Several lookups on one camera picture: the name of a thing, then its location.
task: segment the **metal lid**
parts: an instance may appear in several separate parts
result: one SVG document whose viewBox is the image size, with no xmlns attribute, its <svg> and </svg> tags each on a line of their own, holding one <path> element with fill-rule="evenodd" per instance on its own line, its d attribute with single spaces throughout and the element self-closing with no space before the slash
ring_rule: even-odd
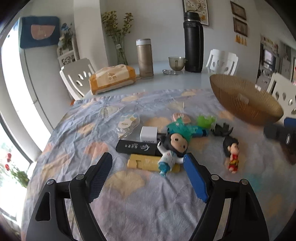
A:
<svg viewBox="0 0 296 241">
<path fill-rule="evenodd" d="M 196 12 L 186 12 L 184 14 L 184 21 L 191 20 L 191 21 L 198 21 L 200 22 L 200 16 Z"/>
<path fill-rule="evenodd" d="M 151 45 L 151 39 L 137 39 L 136 45 Z"/>
</svg>

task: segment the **cabinet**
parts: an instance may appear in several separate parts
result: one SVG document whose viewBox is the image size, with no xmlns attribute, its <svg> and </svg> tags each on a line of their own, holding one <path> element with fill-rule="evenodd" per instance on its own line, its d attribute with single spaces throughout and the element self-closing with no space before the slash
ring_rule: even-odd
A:
<svg viewBox="0 0 296 241">
<path fill-rule="evenodd" d="M 285 58 L 281 59 L 281 75 L 290 79 L 291 62 Z"/>
</svg>

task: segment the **golden bowl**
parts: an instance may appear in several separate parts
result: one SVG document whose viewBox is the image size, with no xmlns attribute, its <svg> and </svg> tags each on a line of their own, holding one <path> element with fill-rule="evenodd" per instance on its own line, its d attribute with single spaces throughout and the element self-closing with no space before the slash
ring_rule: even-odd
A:
<svg viewBox="0 0 296 241">
<path fill-rule="evenodd" d="M 284 114 L 277 100 L 252 82 L 231 75 L 210 76 L 212 90 L 220 104 L 236 117 L 252 125 L 277 122 Z"/>
</svg>

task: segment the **dried flower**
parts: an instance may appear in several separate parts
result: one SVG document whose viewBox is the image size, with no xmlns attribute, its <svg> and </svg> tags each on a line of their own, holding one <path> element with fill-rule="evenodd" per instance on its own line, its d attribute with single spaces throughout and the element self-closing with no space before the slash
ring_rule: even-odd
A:
<svg viewBox="0 0 296 241">
<path fill-rule="evenodd" d="M 133 15 L 130 12 L 125 14 L 123 18 L 123 27 L 118 29 L 117 14 L 116 11 L 104 12 L 102 14 L 102 23 L 104 24 L 107 36 L 112 37 L 115 43 L 121 43 L 124 36 L 130 33 L 131 21 L 133 21 Z"/>
<path fill-rule="evenodd" d="M 60 38 L 62 41 L 62 48 L 63 50 L 67 48 L 72 48 L 72 37 L 73 37 L 73 31 L 71 30 L 72 24 L 70 24 L 70 27 L 63 23 L 61 30 L 64 32 Z"/>
</svg>

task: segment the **glass cup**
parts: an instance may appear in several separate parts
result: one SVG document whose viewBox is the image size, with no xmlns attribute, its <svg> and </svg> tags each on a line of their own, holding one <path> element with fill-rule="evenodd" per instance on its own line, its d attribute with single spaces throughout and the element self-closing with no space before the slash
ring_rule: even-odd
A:
<svg viewBox="0 0 296 241">
<path fill-rule="evenodd" d="M 180 71 L 184 68 L 184 65 L 185 65 L 184 57 L 169 57 L 168 61 L 172 70 Z"/>
</svg>

